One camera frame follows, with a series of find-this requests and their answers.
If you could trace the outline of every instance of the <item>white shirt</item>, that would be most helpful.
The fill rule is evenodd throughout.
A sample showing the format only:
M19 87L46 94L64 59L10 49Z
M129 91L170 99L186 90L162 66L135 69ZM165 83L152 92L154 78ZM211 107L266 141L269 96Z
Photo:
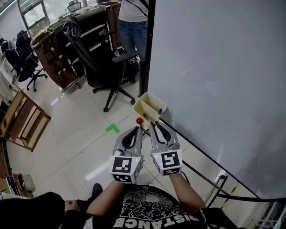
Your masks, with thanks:
M134 5L137 5L142 11L148 15L148 9L139 0L129 0ZM121 1L121 7L119 11L119 19L128 22L140 22L147 21L147 17L134 5L126 0Z

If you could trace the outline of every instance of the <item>chair backrest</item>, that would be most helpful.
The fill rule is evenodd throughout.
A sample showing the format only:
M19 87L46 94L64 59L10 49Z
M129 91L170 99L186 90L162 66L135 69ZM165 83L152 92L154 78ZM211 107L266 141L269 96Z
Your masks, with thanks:
M63 30L66 29L67 38L79 55L79 60L84 66L88 84L94 88L101 86L103 81L98 67L91 58L90 51L82 44L80 40L81 28L77 19L75 17L67 17L65 21L66 25L64 26Z
M79 2L78 0L71 1L67 9L70 13L73 13L78 9L81 9L81 2Z
M21 31L17 34L16 51L22 61L33 53L31 48L31 38L28 37L27 31Z

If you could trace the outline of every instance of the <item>bag strap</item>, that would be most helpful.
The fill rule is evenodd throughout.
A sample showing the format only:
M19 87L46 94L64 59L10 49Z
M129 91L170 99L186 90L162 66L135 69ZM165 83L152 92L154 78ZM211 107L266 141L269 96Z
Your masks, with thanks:
M148 15L147 15L146 13L144 13L143 10L142 10L139 6L133 4L133 3L130 2L129 0L126 0L126 1L129 2L130 4L134 5L135 7L137 7L137 8L143 13L143 15L148 18Z
M145 0L139 0L147 9L149 9L149 5Z

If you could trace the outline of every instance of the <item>graphic print t-shirt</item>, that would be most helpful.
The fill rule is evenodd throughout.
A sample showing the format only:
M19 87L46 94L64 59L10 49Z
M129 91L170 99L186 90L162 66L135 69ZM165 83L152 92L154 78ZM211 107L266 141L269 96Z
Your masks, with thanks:
M218 208L186 213L170 194L147 185L125 185L106 218L93 218L93 228L226 228L237 227Z

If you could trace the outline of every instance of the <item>white wall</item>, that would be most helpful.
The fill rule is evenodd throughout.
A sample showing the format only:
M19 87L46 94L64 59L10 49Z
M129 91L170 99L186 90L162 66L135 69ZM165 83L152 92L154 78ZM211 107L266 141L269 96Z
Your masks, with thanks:
M26 28L17 2L14 1L0 14L0 35L4 39L16 38L21 30L26 31Z
M156 1L149 92L261 198L286 197L285 28L285 0Z

